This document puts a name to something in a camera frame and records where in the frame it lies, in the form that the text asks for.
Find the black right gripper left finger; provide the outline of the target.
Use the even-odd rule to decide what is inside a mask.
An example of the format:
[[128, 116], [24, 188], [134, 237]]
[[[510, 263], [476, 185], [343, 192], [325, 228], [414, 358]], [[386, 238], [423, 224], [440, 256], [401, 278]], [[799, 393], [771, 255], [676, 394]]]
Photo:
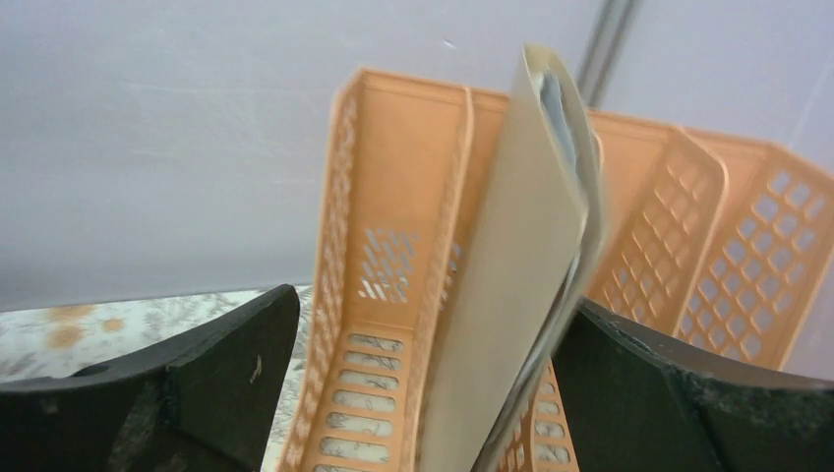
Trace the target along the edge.
[[5, 471], [257, 471], [300, 320], [283, 284], [64, 378], [1, 386]]

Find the beige file folder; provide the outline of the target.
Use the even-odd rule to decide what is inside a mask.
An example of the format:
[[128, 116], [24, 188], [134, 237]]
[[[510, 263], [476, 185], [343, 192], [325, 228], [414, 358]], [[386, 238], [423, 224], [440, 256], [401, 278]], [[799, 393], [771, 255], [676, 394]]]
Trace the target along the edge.
[[605, 244], [601, 147], [557, 52], [526, 44], [430, 361], [415, 467], [494, 471]]

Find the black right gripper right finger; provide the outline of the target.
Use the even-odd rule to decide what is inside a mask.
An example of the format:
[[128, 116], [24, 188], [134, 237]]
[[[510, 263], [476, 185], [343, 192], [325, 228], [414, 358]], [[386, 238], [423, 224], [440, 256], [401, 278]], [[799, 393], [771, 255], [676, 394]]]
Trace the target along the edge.
[[553, 357], [583, 471], [833, 468], [833, 384], [689, 345], [581, 299]]

